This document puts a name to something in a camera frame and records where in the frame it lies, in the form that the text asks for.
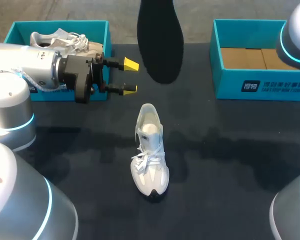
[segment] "shoe tongue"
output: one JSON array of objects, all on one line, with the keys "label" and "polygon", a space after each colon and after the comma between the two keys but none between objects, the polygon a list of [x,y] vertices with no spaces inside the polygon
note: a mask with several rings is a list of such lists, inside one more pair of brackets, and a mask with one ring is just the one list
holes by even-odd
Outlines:
[{"label": "shoe tongue", "polygon": [[144,131],[138,130],[138,136],[140,140],[141,147],[144,151],[154,152],[160,144],[159,133],[148,134]]}]

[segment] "shoe insole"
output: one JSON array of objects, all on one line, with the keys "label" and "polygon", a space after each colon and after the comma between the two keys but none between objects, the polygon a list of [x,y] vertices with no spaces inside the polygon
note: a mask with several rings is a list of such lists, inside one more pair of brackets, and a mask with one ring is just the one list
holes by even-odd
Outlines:
[{"label": "shoe insole", "polygon": [[173,0],[141,0],[137,39],[151,78],[160,84],[174,82],[183,61],[184,36]]},{"label": "shoe insole", "polygon": [[147,123],[143,125],[141,131],[148,135],[159,133],[158,127],[152,123]]}]

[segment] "white cable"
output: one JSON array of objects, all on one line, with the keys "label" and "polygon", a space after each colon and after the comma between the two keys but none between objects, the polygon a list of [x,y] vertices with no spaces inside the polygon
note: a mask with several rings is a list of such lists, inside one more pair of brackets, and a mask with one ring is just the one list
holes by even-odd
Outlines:
[{"label": "white cable", "polygon": [[37,89],[39,89],[42,92],[54,92],[60,89],[66,89],[66,85],[60,85],[58,88],[54,89],[48,89],[40,86],[35,80],[32,79],[26,72],[24,72],[22,69],[19,68],[10,68],[10,69],[0,69],[0,74],[1,73],[12,73],[12,74],[21,74],[25,79],[27,79],[33,86],[35,86]]}]

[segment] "robotic arm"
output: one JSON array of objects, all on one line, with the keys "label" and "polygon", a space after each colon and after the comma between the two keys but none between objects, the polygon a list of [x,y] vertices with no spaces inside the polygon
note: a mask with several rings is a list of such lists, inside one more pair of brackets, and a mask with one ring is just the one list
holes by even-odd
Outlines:
[{"label": "robotic arm", "polygon": [[285,64],[300,69],[300,4],[282,27],[276,52]]},{"label": "robotic arm", "polygon": [[19,72],[29,82],[44,92],[54,91],[60,84],[67,89],[74,90],[77,103],[88,103],[90,95],[94,94],[93,84],[96,84],[100,93],[117,93],[124,95],[136,92],[137,86],[106,85],[103,79],[103,67],[119,70],[138,71],[139,65],[127,58],[118,61],[114,58],[105,58],[103,53],[95,58],[68,55],[63,58],[53,49],[41,49],[31,46],[0,43],[0,71]]},{"label": "robotic arm", "polygon": [[[300,69],[300,4],[282,27],[276,52],[284,63]],[[300,176],[274,197],[269,220],[276,240],[300,240]]]}]

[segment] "black table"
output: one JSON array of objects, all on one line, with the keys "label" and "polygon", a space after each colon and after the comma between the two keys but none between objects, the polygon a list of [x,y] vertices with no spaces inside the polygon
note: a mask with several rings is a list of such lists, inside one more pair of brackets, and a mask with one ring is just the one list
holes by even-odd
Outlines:
[{"label": "black table", "polygon": [[[137,45],[117,56],[142,63]],[[20,155],[62,190],[79,217],[78,240],[272,240],[269,208],[300,175],[300,102],[216,100],[209,44],[186,44],[169,85],[112,72],[138,93],[106,102],[34,102],[37,140]],[[167,195],[146,201],[130,172],[135,124],[152,103],[164,126]]]}]

